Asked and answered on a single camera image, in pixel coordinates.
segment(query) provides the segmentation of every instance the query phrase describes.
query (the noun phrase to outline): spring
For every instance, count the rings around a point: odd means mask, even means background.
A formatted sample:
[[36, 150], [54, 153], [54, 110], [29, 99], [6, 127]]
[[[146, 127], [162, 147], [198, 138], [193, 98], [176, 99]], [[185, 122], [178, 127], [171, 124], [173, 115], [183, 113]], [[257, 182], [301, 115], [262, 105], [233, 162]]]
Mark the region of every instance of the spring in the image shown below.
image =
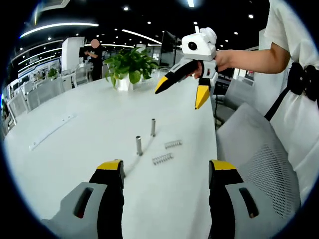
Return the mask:
[[168, 161], [169, 159], [172, 159], [172, 158], [174, 158], [173, 154], [168, 153], [168, 154], [162, 155], [160, 157], [153, 158], [152, 161], [153, 161], [154, 165], [158, 165], [159, 163], [163, 163], [163, 162]]
[[175, 141], [166, 143], [165, 144], [165, 149], [172, 148], [172, 147], [175, 147], [175, 146], [178, 146], [178, 145], [182, 145], [182, 141], [181, 140], [175, 140]]

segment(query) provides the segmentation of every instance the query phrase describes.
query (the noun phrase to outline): potted plant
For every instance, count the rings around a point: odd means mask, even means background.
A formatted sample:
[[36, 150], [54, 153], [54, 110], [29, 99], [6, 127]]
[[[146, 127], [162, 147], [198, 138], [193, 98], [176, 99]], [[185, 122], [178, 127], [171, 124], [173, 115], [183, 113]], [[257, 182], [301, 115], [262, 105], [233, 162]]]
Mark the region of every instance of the potted plant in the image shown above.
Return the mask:
[[56, 78], [56, 75], [57, 75], [57, 70], [54, 69], [54, 68], [51, 68], [48, 72], [48, 77], [51, 78], [51, 79], [55, 79]]
[[147, 50], [138, 51], [138, 47], [129, 52], [120, 50], [117, 55], [111, 56], [104, 61], [109, 64], [109, 69], [105, 73], [107, 81], [110, 77], [113, 87], [119, 81], [118, 90], [127, 91], [133, 89], [133, 84], [140, 81], [141, 76], [145, 80], [151, 78], [152, 69], [157, 69], [159, 65], [147, 55]]

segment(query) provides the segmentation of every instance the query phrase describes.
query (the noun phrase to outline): white table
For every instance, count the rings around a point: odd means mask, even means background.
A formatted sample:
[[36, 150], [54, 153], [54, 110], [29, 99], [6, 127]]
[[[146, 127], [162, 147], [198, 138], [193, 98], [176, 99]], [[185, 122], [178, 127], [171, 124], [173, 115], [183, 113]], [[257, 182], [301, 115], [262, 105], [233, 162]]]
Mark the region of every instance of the white table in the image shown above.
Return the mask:
[[[135, 137], [140, 135], [144, 154], [124, 182], [123, 237], [208, 238], [208, 162], [217, 158], [211, 102], [194, 109], [195, 79], [155, 95], [158, 80], [117, 92], [102, 79], [21, 116], [5, 148], [17, 186], [38, 218], [53, 217], [61, 199], [88, 181], [101, 163], [122, 159], [127, 170], [137, 157]], [[29, 150], [39, 135], [70, 114], [77, 116]], [[183, 145], [165, 149], [164, 143], [177, 139]], [[152, 164], [152, 158], [169, 152], [174, 159]]]

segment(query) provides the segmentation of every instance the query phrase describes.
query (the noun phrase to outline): metal rod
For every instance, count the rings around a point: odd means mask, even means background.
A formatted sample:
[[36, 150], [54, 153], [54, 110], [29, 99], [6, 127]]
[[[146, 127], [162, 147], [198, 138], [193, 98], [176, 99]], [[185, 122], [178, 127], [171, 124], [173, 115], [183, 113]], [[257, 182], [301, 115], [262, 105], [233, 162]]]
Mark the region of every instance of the metal rod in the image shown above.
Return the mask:
[[137, 155], [141, 156], [143, 154], [142, 152], [142, 143], [141, 143], [141, 137], [136, 136], [136, 149], [137, 149]]
[[151, 136], [152, 136], [152, 137], [155, 137], [155, 119], [152, 119]]

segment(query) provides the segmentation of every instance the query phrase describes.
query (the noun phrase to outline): led strip light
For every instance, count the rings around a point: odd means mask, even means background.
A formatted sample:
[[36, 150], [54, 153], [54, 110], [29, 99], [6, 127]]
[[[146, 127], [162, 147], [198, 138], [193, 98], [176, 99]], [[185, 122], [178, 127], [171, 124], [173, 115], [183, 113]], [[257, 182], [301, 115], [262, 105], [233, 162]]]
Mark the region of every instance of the led strip light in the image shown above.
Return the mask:
[[33, 30], [27, 31], [24, 34], [20, 36], [20, 38], [23, 38], [24, 36], [27, 36], [33, 32], [40, 31], [43, 29], [51, 28], [51, 27], [56, 27], [56, 26], [99, 26], [98, 24], [94, 23], [84, 23], [84, 22], [65, 22], [65, 23], [55, 23], [47, 26], [41, 26], [38, 28], [35, 28]]
[[14, 61], [16, 58], [24, 55], [25, 53], [27, 53], [28, 51], [31, 51], [35, 48], [38, 48], [38, 47], [41, 47], [41, 46], [45, 46], [45, 45], [48, 45], [48, 44], [52, 44], [52, 43], [56, 43], [56, 42], [59, 42], [59, 41], [64, 41], [64, 40], [56, 40], [56, 41], [50, 41], [50, 42], [47, 42], [47, 43], [44, 43], [44, 44], [41, 44], [41, 45], [38, 45], [38, 46], [35, 46], [33, 48], [30, 48], [30, 49], [27, 49], [26, 51], [23, 51], [22, 53], [20, 53], [19, 55], [15, 56], [11, 61]]
[[29, 58], [27, 58], [27, 59], [25, 59], [25, 60], [23, 60], [23, 61], [19, 62], [19, 63], [18, 63], [18, 65], [22, 64], [23, 62], [25, 62], [25, 61], [27, 61], [27, 60], [29, 60], [29, 59], [33, 58], [33, 57], [36, 57], [36, 56], [39, 56], [39, 55], [45, 54], [45, 53], [50, 52], [50, 51], [57, 51], [57, 50], [61, 50], [61, 49], [62, 49], [62, 47], [60, 47], [60, 48], [55, 48], [55, 49], [48, 50], [48, 51], [44, 51], [44, 52], [41, 52], [41, 53], [39, 53], [39, 54], [36, 54], [36, 55], [34, 55], [34, 56], [31, 56], [31, 57], [29, 57]]
[[160, 45], [161, 45], [161, 42], [160, 42], [160, 41], [156, 41], [155, 39], [152, 39], [152, 38], [150, 38], [150, 37], [148, 37], [148, 36], [144, 36], [144, 35], [138, 34], [138, 33], [136, 33], [136, 32], [128, 31], [128, 30], [125, 30], [125, 29], [123, 29], [122, 31], [123, 31], [123, 32], [130, 33], [130, 34], [133, 34], [133, 35], [136, 35], [136, 36], [143, 37], [143, 38], [145, 38], [145, 39], [147, 39], [147, 40], [150, 40], [150, 41], [156, 42], [156, 43], [158, 43], [158, 44], [160, 44]]
[[18, 70], [18, 72], [23, 71], [25, 68], [28, 68], [28, 67], [30, 67], [30, 66], [32, 66], [32, 65], [34, 65], [35, 63], [38, 63], [38, 62], [40, 62], [40, 61], [44, 61], [44, 60], [49, 59], [49, 58], [52, 58], [52, 57], [54, 57], [54, 56], [55, 56], [55, 55], [53, 55], [53, 56], [49, 56], [49, 57], [46, 57], [46, 58], [43, 58], [43, 59], [38, 60], [38, 61], [36, 61], [36, 62], [33, 62], [33, 63], [31, 63], [30, 65], [25, 66], [25, 67], [23, 67], [22, 69]]
[[129, 47], [134, 48], [133, 46], [127, 46], [127, 45], [116, 45], [116, 44], [101, 44], [102, 46], [120, 46], [120, 47]]

